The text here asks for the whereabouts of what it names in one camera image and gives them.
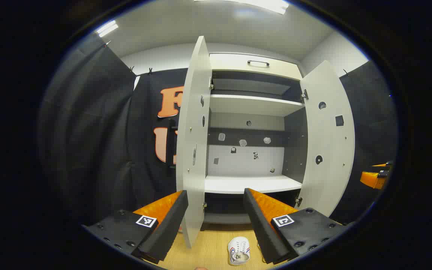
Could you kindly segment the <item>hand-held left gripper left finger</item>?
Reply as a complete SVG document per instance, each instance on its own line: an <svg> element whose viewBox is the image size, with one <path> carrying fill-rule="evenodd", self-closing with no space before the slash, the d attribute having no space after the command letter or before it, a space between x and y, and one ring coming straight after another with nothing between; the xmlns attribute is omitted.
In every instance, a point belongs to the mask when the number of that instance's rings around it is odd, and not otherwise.
<svg viewBox="0 0 432 270"><path fill-rule="evenodd" d="M187 191L181 190L138 210L117 210L83 227L115 250L158 264L173 246L188 205Z"/></svg>

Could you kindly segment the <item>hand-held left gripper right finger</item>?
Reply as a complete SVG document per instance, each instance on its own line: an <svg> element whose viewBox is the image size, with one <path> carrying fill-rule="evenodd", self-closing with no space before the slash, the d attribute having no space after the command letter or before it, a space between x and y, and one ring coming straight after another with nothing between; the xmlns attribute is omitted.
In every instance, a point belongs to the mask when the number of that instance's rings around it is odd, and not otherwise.
<svg viewBox="0 0 432 270"><path fill-rule="evenodd" d="M266 263L300 257L336 239L348 228L312 207L297 210L250 188L244 190L243 206Z"/></svg>

